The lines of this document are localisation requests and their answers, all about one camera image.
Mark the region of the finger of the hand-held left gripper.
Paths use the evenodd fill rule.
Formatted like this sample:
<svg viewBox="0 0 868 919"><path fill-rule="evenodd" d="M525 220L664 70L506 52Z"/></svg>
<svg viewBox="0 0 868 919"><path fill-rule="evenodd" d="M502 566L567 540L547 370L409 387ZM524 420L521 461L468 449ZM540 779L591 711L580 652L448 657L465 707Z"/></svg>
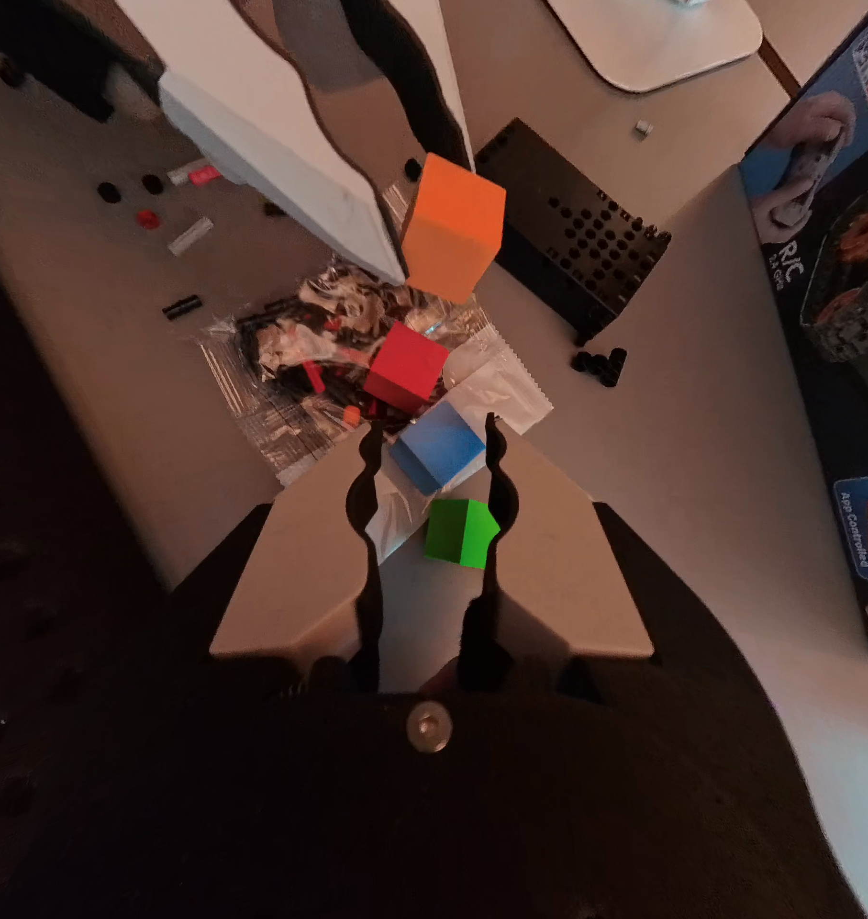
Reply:
<svg viewBox="0 0 868 919"><path fill-rule="evenodd" d="M367 175L435 154L473 170L439 2L272 3L279 47L330 137Z"/></svg>
<svg viewBox="0 0 868 919"><path fill-rule="evenodd" d="M405 282L377 189L328 137L296 66L232 2L118 6L164 65L160 100L174 126L335 252L389 283Z"/></svg>

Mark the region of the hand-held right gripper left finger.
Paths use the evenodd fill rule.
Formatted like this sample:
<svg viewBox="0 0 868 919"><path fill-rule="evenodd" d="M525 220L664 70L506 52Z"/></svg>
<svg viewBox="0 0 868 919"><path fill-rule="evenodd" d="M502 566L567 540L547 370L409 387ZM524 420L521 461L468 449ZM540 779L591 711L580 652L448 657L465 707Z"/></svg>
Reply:
<svg viewBox="0 0 868 919"><path fill-rule="evenodd" d="M275 499L211 656L278 658L304 677L335 657L378 690L382 583L368 526L381 465L382 428L363 425Z"/></svg>

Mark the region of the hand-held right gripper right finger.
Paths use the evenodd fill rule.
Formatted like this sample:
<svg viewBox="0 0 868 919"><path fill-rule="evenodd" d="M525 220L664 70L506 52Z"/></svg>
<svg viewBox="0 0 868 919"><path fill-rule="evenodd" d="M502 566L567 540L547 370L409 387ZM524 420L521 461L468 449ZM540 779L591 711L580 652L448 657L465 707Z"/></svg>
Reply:
<svg viewBox="0 0 868 919"><path fill-rule="evenodd" d="M463 616L460 687L495 691L528 660L552 684L580 661L651 660L654 643L593 499L495 413L486 469L498 530Z"/></svg>

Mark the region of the green foam cube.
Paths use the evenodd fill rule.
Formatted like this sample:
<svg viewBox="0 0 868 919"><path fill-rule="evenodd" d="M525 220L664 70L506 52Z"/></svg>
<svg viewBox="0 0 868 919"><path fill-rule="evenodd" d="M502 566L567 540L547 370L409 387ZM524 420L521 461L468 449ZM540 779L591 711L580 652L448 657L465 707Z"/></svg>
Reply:
<svg viewBox="0 0 868 919"><path fill-rule="evenodd" d="M484 570L499 525L488 505L471 499L436 499L429 507L424 557Z"/></svg>

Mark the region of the orange foam cube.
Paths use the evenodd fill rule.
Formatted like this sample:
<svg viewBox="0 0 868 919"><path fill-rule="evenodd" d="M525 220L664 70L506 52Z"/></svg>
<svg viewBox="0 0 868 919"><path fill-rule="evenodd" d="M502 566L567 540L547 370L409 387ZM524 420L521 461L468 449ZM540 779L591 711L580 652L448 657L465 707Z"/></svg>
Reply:
<svg viewBox="0 0 868 919"><path fill-rule="evenodd" d="M408 286L467 301L502 246L506 205L501 186L428 154L401 239Z"/></svg>

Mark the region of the blue foam cube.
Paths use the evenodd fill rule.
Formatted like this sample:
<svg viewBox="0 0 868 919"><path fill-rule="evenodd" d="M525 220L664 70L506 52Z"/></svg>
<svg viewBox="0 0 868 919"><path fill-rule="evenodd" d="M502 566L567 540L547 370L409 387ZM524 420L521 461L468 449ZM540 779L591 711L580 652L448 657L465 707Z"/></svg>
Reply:
<svg viewBox="0 0 868 919"><path fill-rule="evenodd" d="M449 402L439 402L407 426L390 457L425 497L448 486L486 452L486 443Z"/></svg>

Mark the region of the red foam cube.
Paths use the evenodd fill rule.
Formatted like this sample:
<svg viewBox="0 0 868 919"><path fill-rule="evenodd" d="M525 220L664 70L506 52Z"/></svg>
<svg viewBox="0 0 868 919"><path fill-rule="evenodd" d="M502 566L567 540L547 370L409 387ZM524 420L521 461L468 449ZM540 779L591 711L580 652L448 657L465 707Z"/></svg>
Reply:
<svg viewBox="0 0 868 919"><path fill-rule="evenodd" d="M414 415L436 387L450 351L400 322L394 322L371 362L363 390Z"/></svg>

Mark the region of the black perforated building plate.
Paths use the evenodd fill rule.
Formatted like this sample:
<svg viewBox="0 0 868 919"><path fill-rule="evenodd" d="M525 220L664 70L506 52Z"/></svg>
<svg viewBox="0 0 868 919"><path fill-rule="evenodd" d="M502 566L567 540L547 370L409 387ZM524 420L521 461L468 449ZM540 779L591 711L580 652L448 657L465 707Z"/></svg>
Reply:
<svg viewBox="0 0 868 919"><path fill-rule="evenodd" d="M507 194L497 264L585 346L621 316L671 234L629 213L519 118L474 162Z"/></svg>

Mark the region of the clear bag of building parts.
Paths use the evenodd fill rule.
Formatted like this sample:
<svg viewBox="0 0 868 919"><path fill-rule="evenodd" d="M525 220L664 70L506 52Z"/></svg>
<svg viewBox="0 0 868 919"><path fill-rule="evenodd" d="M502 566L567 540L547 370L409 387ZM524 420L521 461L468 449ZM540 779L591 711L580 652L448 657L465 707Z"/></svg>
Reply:
<svg viewBox="0 0 868 919"><path fill-rule="evenodd" d="M363 388L395 323L448 351L428 401L409 414ZM553 409L474 295L451 303L340 259L254 314L214 318L196 345L237 426L283 488L363 424L382 423L380 507L370 525L378 560L422 526L435 499L485 466L483 458L463 460L426 496L388 456L405 428L445 401L485 440L491 413L522 435Z"/></svg>

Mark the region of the black connector cluster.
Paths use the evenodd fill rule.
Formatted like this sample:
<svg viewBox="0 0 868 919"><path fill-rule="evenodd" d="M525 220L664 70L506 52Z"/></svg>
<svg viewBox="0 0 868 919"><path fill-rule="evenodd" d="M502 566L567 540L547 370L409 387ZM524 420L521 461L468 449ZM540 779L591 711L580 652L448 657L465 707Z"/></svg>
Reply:
<svg viewBox="0 0 868 919"><path fill-rule="evenodd" d="M578 351L570 362L573 370L587 374L606 388L617 387L628 352L621 347L613 348L607 355Z"/></svg>

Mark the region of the white book stand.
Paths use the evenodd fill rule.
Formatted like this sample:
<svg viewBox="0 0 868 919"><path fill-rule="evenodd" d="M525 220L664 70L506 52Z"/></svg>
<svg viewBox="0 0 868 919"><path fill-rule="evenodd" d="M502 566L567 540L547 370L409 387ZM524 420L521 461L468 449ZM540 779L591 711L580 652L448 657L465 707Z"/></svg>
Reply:
<svg viewBox="0 0 868 919"><path fill-rule="evenodd" d="M547 1L590 67L633 95L754 55L763 40L746 1Z"/></svg>

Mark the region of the blue toy robot box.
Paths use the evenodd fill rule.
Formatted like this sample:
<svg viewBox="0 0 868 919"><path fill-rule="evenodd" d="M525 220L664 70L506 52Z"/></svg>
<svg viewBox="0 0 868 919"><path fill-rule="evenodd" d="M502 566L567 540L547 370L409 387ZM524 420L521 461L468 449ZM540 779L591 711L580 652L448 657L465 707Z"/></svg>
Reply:
<svg viewBox="0 0 868 919"><path fill-rule="evenodd" d="M739 172L868 641L868 13Z"/></svg>

